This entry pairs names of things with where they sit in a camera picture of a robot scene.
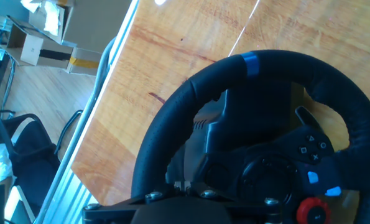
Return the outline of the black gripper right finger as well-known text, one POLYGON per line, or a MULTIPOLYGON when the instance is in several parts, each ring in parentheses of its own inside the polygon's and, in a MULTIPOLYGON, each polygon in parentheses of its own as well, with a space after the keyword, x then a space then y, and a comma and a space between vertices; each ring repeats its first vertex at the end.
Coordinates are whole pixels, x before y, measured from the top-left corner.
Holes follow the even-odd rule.
POLYGON ((266 198, 264 202, 247 202, 203 182, 184 181, 183 188, 186 196, 198 197, 201 202, 223 207, 233 223, 281 223, 281 203, 274 198, 266 198))

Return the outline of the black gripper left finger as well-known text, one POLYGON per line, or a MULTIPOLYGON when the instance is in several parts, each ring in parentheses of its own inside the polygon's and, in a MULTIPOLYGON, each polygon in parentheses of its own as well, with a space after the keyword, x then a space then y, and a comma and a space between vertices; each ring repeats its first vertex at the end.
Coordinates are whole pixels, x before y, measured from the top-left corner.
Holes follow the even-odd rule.
POLYGON ((137 196, 110 206, 99 203, 90 203, 82 209, 83 224, 102 223, 130 223, 135 213, 146 205, 159 202, 183 193, 183 181, 174 184, 164 184, 160 189, 155 189, 144 196, 137 196))

